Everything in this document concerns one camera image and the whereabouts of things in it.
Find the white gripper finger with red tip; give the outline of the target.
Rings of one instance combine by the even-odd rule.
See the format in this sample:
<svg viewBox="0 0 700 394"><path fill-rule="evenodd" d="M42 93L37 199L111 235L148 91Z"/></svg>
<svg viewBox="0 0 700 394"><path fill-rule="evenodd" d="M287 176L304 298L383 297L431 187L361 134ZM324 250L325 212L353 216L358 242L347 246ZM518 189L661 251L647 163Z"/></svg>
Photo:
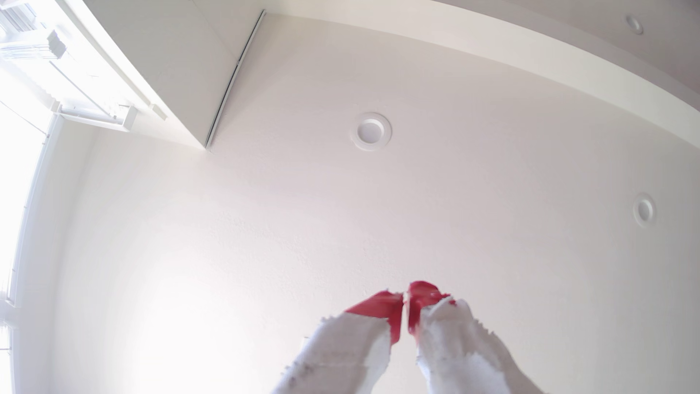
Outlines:
<svg viewBox="0 0 700 394"><path fill-rule="evenodd" d="M542 392L464 300L425 281L412 282L408 297L408 330L429 393Z"/></svg>
<svg viewBox="0 0 700 394"><path fill-rule="evenodd" d="M403 297L380 291L323 318L274 393L371 393L400 339Z"/></svg>

